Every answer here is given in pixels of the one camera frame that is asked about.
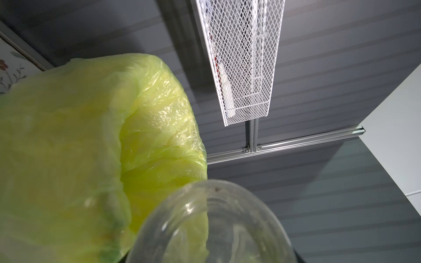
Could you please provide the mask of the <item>glass oatmeal jar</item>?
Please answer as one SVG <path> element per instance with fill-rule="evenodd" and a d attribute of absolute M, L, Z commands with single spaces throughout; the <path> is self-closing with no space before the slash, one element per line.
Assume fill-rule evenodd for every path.
<path fill-rule="evenodd" d="M 223 180 L 188 184 L 144 221 L 129 263 L 295 263 L 276 215 L 247 189 Z"/>

